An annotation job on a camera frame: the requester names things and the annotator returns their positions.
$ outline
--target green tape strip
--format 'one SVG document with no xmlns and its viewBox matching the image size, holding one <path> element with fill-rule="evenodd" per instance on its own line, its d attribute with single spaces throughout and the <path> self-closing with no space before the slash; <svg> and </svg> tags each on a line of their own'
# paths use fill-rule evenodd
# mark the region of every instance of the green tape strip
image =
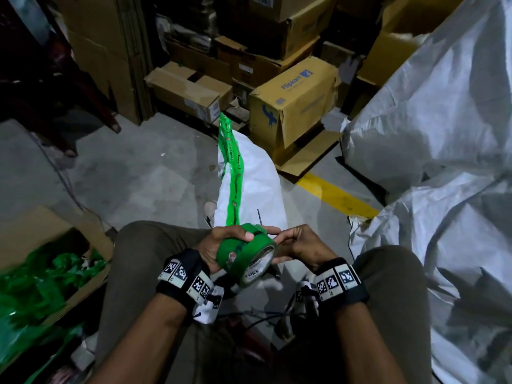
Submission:
<svg viewBox="0 0 512 384">
<path fill-rule="evenodd" d="M 226 226 L 240 224 L 239 209 L 242 200 L 242 180 L 244 177 L 244 160 L 238 149 L 238 143 L 231 129 L 231 120 L 221 113 L 219 126 L 219 148 L 224 158 L 224 171 L 229 164 L 231 182 L 229 184 L 229 203 L 227 206 Z"/>
<path fill-rule="evenodd" d="M 261 225 L 243 224 L 242 227 L 254 234 L 254 239 L 250 242 L 236 238 L 222 241 L 217 251 L 217 264 L 241 286 L 248 286 L 265 273 L 277 245 Z"/>
</svg>

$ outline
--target flipkart logo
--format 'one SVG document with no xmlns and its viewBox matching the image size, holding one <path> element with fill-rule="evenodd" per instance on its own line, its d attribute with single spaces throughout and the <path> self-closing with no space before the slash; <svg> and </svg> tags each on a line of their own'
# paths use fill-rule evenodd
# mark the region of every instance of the flipkart logo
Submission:
<svg viewBox="0 0 512 384">
<path fill-rule="evenodd" d="M 292 87 L 295 83 L 299 82 L 303 78 L 308 78 L 311 75 L 313 75 L 312 71 L 304 70 L 298 73 L 298 76 L 294 79 L 292 79 L 290 82 L 285 83 L 284 85 L 281 85 L 281 89 L 286 90 L 290 87 Z"/>
</svg>

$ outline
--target crumpled plastic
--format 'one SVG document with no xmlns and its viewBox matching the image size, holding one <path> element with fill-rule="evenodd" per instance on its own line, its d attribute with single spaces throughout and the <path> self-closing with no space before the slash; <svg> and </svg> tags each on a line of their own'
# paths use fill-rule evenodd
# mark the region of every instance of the crumpled plastic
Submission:
<svg viewBox="0 0 512 384">
<path fill-rule="evenodd" d="M 87 260 L 74 253 L 51 256 L 38 248 L 23 264 L 0 274 L 0 369 L 44 339 L 64 338 L 66 329 L 42 322 L 106 265 L 95 249 Z"/>
</svg>

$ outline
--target wrist strap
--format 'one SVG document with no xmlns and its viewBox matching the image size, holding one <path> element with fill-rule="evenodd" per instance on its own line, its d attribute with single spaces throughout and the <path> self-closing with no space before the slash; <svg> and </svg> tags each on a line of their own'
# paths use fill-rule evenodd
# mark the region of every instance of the wrist strap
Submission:
<svg viewBox="0 0 512 384">
<path fill-rule="evenodd" d="M 186 249 L 173 258 L 158 277 L 157 292 L 181 303 L 189 313 L 202 305 L 214 288 L 208 265 L 194 249 Z"/>
<path fill-rule="evenodd" d="M 330 314 L 343 306 L 368 301 L 365 285 L 344 258 L 335 258 L 324 263 L 316 274 L 320 316 Z"/>
</svg>

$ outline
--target adhesive tape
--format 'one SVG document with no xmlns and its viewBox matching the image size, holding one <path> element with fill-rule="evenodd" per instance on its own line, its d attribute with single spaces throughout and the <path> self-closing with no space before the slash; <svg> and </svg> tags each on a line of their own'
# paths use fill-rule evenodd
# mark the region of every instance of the adhesive tape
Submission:
<svg viewBox="0 0 512 384">
<path fill-rule="evenodd" d="M 222 241 L 217 251 L 217 264 L 236 278 L 241 286 L 248 286 L 265 273 L 277 245 L 262 226 L 243 224 L 242 227 L 254 234 L 254 239 L 250 242 L 237 238 Z"/>
</svg>

